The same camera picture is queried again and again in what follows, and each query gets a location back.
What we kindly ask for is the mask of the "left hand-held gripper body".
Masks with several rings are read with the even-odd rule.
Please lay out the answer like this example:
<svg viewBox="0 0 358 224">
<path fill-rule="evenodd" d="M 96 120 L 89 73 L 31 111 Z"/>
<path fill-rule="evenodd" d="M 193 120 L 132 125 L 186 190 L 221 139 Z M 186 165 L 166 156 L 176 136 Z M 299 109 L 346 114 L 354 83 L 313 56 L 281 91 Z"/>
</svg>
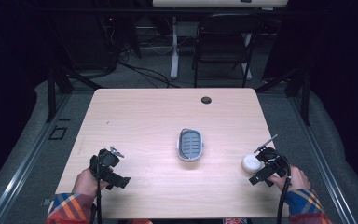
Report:
<svg viewBox="0 0 358 224">
<path fill-rule="evenodd" d="M 113 173 L 113 168 L 120 162 L 123 155 L 114 147 L 101 149 L 98 155 L 90 159 L 89 169 L 97 180 L 105 181 L 105 178 Z"/>
</svg>

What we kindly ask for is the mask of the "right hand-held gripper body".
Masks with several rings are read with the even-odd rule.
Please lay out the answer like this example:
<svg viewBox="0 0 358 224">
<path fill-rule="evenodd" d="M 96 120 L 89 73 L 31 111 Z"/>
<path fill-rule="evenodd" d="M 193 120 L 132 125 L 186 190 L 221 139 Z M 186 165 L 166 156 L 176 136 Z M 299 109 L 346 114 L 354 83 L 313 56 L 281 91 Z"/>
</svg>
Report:
<svg viewBox="0 0 358 224">
<path fill-rule="evenodd" d="M 284 177 L 288 173 L 288 161 L 275 148 L 268 147 L 277 134 L 255 150 L 255 157 L 264 164 L 263 168 L 270 169 L 272 175 Z"/>
</svg>

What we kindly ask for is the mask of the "white round soap bar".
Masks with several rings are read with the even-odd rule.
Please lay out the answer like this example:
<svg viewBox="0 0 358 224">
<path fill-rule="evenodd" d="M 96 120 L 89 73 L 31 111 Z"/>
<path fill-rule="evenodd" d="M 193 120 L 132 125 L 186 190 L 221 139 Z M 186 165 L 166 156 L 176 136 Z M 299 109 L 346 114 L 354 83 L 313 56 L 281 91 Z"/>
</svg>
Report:
<svg viewBox="0 0 358 224">
<path fill-rule="evenodd" d="M 241 167 L 245 172 L 255 174 L 261 169 L 262 163 L 255 157 L 255 155 L 249 154 L 243 157 Z"/>
</svg>

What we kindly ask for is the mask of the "grey and white soap dish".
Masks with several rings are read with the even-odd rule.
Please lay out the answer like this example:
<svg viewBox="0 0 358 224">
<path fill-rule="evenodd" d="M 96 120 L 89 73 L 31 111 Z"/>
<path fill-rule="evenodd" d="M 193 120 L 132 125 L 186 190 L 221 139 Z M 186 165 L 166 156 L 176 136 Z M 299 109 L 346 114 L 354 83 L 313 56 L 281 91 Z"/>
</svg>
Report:
<svg viewBox="0 0 358 224">
<path fill-rule="evenodd" d="M 197 161 L 203 153 L 202 134 L 194 129 L 184 128 L 177 141 L 177 154 L 186 162 Z"/>
</svg>

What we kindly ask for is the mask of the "person's right hand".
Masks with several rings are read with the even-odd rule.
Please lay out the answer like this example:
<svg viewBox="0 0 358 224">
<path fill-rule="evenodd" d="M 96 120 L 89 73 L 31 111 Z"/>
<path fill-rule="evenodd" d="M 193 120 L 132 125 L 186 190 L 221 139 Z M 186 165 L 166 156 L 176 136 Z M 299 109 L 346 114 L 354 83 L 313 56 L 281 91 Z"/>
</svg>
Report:
<svg viewBox="0 0 358 224">
<path fill-rule="evenodd" d="M 291 181 L 288 187 L 289 191 L 297 190 L 297 189 L 310 189 L 311 185 L 308 180 L 308 177 L 305 175 L 305 173 L 300 170 L 298 167 L 291 165 Z M 284 177 L 277 177 L 275 175 L 272 175 L 269 180 L 273 182 L 280 191 L 283 191 L 283 187 L 285 184 L 285 178 Z"/>
</svg>

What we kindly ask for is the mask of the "person's left hand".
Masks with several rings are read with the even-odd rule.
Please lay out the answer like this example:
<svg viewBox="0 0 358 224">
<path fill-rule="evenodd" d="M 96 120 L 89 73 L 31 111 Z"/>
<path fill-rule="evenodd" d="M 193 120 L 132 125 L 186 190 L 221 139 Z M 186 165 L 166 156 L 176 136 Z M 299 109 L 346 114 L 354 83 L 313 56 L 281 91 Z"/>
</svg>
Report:
<svg viewBox="0 0 358 224">
<path fill-rule="evenodd" d="M 95 198 L 98 189 L 103 189 L 108 185 L 105 181 L 98 181 L 91 173 L 90 169 L 83 170 L 76 178 L 72 189 L 73 193 L 84 194 Z"/>
</svg>

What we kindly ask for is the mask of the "black metal stand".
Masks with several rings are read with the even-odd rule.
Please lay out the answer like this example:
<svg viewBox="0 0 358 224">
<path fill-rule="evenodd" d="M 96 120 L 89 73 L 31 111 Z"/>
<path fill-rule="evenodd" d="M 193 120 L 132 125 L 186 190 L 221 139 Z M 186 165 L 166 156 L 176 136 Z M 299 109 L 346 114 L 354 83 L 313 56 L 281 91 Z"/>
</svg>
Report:
<svg viewBox="0 0 358 224">
<path fill-rule="evenodd" d="M 47 122 L 51 122 L 57 113 L 56 106 L 56 87 L 60 89 L 63 94 L 71 94 L 74 90 L 69 78 L 72 77 L 81 83 L 91 87 L 94 90 L 102 89 L 103 86 L 83 77 L 75 70 L 69 69 L 65 66 L 53 66 L 48 72 L 48 118 Z"/>
<path fill-rule="evenodd" d="M 295 97 L 299 91 L 302 91 L 300 117 L 307 126 L 310 126 L 310 74 L 305 68 L 296 68 L 280 77 L 275 77 L 267 84 L 256 88 L 255 91 L 257 93 L 267 91 L 286 79 L 289 79 L 289 84 L 285 89 L 285 94 L 287 97 Z"/>
</svg>

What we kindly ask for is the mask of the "white desk leg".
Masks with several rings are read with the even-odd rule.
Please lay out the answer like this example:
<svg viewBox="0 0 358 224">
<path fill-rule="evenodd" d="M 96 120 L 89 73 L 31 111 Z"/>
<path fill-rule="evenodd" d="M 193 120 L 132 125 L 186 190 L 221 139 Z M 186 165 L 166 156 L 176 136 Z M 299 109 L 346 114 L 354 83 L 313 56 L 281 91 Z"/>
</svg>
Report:
<svg viewBox="0 0 358 224">
<path fill-rule="evenodd" d="M 246 63 L 243 63 L 241 65 L 241 69 L 244 75 L 244 81 L 251 80 L 252 74 L 250 71 L 250 62 L 252 57 L 252 35 L 251 34 L 245 34 L 242 36 L 244 38 L 244 44 L 247 50 L 248 54 L 248 61 Z"/>
<path fill-rule="evenodd" d="M 177 33 L 177 19 L 172 18 L 172 64 L 171 74 L 172 79 L 178 78 L 179 69 L 179 50 L 178 50 L 178 33 Z"/>
</svg>

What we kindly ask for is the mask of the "black folding chair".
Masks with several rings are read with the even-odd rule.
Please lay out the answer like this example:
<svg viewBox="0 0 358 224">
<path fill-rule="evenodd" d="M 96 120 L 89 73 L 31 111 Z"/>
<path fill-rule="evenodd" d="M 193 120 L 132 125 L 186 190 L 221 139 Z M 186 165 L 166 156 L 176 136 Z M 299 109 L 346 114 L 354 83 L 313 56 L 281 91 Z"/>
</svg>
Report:
<svg viewBox="0 0 358 224">
<path fill-rule="evenodd" d="M 252 56 L 255 39 L 263 28 L 260 17 L 254 14 L 216 13 L 202 19 L 197 27 L 192 69 L 194 86 L 198 86 L 199 64 L 232 64 L 248 61 L 244 44 L 245 34 L 252 37 Z"/>
</svg>

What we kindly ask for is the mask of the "aluminium floor rail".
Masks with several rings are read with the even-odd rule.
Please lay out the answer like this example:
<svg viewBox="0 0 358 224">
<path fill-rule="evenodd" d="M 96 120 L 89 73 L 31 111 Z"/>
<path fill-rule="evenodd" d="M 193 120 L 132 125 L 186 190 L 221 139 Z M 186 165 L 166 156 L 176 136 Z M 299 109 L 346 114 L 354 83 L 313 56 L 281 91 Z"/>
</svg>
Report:
<svg viewBox="0 0 358 224">
<path fill-rule="evenodd" d="M 337 210 L 337 213 L 343 224 L 358 224 L 348 203 L 345 199 L 341 187 L 339 186 L 330 166 L 322 152 L 322 148 L 318 143 L 316 136 L 310 126 L 308 126 L 301 116 L 300 104 L 296 98 L 289 98 L 289 104 L 296 115 L 296 120 L 299 122 L 301 129 L 305 133 L 310 144 L 310 154 L 318 168 L 324 185 L 330 195 L 332 202 Z"/>
<path fill-rule="evenodd" d="M 48 100 L 37 99 L 32 116 L 0 169 L 0 224 L 4 223 L 70 99 L 68 94 L 59 97 L 56 114 L 50 122 L 46 122 Z"/>
</svg>

